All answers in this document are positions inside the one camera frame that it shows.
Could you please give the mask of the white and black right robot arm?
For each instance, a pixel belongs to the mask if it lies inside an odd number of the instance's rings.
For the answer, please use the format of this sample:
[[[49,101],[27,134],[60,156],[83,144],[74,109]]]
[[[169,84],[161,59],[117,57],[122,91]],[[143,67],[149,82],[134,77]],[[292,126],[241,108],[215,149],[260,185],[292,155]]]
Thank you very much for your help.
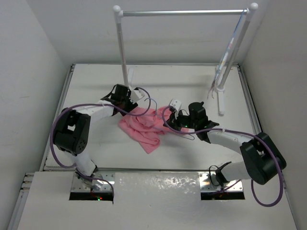
[[[268,134],[257,135],[223,129],[219,123],[210,120],[203,102],[189,104],[188,115],[184,115],[179,100],[171,100],[171,112],[164,119],[164,126],[179,134],[187,134],[184,129],[192,129],[198,139],[230,149],[243,158],[241,162],[226,162],[218,166],[210,178],[215,186],[224,186],[232,180],[251,179],[264,185],[286,167],[286,161]]]

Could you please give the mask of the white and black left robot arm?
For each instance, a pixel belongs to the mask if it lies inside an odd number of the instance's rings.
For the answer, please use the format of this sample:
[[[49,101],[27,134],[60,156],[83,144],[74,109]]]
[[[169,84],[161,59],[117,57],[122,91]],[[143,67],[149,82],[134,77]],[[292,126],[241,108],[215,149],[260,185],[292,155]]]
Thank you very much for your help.
[[[85,103],[63,109],[54,121],[50,132],[50,150],[56,163],[62,168],[75,168],[79,174],[91,177],[97,166],[86,150],[90,127],[103,118],[117,113],[123,116],[138,106],[144,97],[137,88],[116,84],[110,93],[97,103]],[[67,166],[57,158],[54,148],[70,154],[73,165]]]

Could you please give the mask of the pink t shirt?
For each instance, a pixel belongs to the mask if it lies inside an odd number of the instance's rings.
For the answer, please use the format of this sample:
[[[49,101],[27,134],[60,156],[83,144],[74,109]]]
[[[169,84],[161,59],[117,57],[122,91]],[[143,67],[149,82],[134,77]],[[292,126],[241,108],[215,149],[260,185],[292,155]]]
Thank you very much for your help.
[[[195,138],[178,134],[163,126],[162,111],[164,107],[149,109],[145,115],[125,115],[118,123],[119,128],[131,139],[140,144],[143,150],[150,154],[160,146],[160,137],[165,134],[173,134],[180,138],[194,140]]]

